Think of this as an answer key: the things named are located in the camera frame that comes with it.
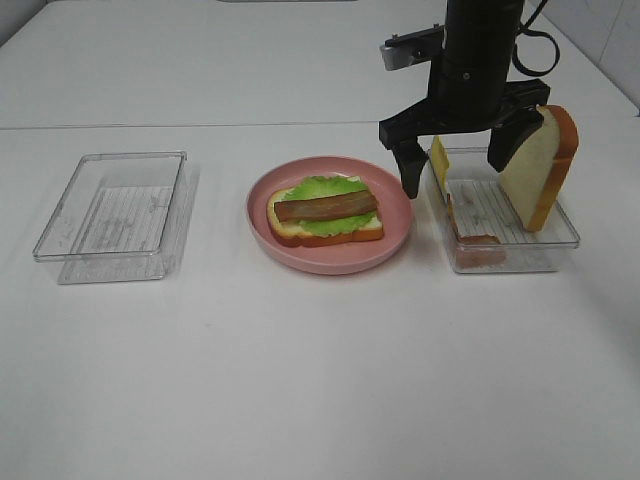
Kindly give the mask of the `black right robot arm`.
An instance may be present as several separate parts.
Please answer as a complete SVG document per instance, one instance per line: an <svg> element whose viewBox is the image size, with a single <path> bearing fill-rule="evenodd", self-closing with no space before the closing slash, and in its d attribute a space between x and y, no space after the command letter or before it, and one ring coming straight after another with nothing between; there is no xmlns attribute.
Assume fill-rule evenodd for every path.
<svg viewBox="0 0 640 480"><path fill-rule="evenodd" d="M426 135L489 131L488 163L505 169L516 150L543 124L540 106L550 88L539 72L525 81L507 78L516 38L528 33L521 1L450 1L442 25L395 36L380 51L386 70L427 62L424 99L379 123L379 139L391 151L406 195L414 199L427 154Z"/></svg>

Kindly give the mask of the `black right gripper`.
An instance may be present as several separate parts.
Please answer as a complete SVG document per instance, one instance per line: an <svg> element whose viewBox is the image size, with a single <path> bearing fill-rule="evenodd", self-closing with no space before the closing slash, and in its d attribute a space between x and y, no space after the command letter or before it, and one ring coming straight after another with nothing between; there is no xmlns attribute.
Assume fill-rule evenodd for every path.
<svg viewBox="0 0 640 480"><path fill-rule="evenodd" d="M428 155L423 135L491 131L487 160L502 172L519 147L544 123L537 107L550 87L540 79L508 81L498 67L464 69L440 54L431 61L427 96L379 124L379 138L391 151L409 199L418 196Z"/></svg>

